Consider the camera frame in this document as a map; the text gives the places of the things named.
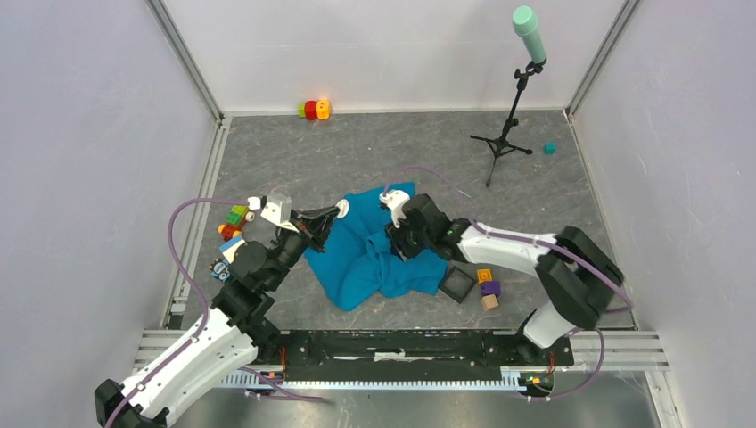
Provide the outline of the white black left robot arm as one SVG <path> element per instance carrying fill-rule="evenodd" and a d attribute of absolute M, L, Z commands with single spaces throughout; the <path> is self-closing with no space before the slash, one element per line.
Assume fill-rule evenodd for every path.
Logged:
<path fill-rule="evenodd" d="M 322 252 L 336 219 L 349 203 L 295 210 L 280 194 L 252 196 L 248 210 L 275 226 L 268 248 L 237 237 L 224 256 L 232 275 L 189 331 L 153 362 L 122 382 L 107 379 L 95 390 L 96 419 L 102 427 L 170 427 L 220 381 L 256 360 L 273 361 L 280 351 L 278 330 L 265 318 L 270 293 L 305 250 Z"/>

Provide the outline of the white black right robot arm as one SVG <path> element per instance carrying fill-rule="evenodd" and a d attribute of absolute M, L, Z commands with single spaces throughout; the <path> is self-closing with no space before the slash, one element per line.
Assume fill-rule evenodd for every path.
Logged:
<path fill-rule="evenodd" d="M 540 362 L 567 333 L 596 327 L 614 297 L 630 302 L 620 269 L 577 227 L 525 234 L 450 219 L 425 193 L 391 190 L 380 201 L 390 213 L 392 250 L 403 260 L 431 251 L 446 261 L 495 265 L 540 281 L 548 302 L 526 318 L 514 341 L 517 357 L 527 364 Z"/>

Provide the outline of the small white brooch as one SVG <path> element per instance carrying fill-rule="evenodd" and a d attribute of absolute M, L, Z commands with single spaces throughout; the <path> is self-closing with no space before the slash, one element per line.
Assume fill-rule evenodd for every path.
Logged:
<path fill-rule="evenodd" d="M 335 207 L 338 209 L 336 218 L 345 218 L 349 214 L 349 201 L 340 199 L 336 202 Z"/>

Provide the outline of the teal blue cloth garment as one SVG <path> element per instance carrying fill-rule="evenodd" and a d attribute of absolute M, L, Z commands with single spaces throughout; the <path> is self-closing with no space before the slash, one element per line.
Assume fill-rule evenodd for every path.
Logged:
<path fill-rule="evenodd" d="M 325 250 L 307 249 L 304 258 L 338 309 L 351 311 L 375 293 L 396 298 L 409 292 L 434 295 L 448 263 L 424 250 L 407 261 L 391 252 L 385 227 L 390 213 L 380 207 L 382 189 L 348 193 L 348 213 L 335 221 Z"/>

